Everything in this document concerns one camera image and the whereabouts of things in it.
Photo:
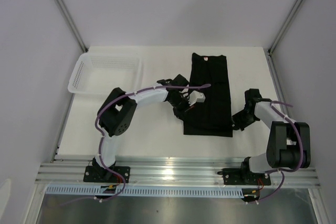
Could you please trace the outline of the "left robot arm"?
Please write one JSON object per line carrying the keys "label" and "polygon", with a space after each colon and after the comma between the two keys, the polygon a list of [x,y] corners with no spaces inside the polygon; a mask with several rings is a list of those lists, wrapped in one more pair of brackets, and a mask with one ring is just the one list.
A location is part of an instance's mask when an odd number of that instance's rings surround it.
{"label": "left robot arm", "polygon": [[95,127],[101,133],[98,153],[92,160],[92,169],[102,181],[114,176],[118,136],[130,126],[136,109],[159,102],[168,102],[178,116],[196,103],[204,102],[205,95],[189,86],[189,82],[177,75],[174,79],[162,79],[153,86],[126,93],[115,88],[98,110]]}

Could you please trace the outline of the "black t-shirt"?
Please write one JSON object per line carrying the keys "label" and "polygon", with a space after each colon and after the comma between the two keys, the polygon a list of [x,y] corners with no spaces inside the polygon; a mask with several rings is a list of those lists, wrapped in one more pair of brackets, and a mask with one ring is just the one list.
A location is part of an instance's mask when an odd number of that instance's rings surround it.
{"label": "black t-shirt", "polygon": [[191,86],[210,84],[201,90],[203,103],[185,113],[185,135],[232,137],[232,109],[226,56],[192,54]]}

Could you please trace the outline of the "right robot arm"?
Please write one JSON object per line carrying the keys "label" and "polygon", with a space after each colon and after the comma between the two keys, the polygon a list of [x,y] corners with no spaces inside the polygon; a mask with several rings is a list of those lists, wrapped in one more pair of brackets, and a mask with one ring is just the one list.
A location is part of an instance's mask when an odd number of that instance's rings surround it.
{"label": "right robot arm", "polygon": [[291,106],[263,98],[258,89],[249,89],[245,91],[244,108],[232,116],[234,130],[243,131],[259,121],[269,128],[266,151],[258,156],[247,157],[241,163],[239,176],[246,184],[257,180],[259,174],[293,173],[310,166],[309,125],[290,118],[276,108],[277,104]]}

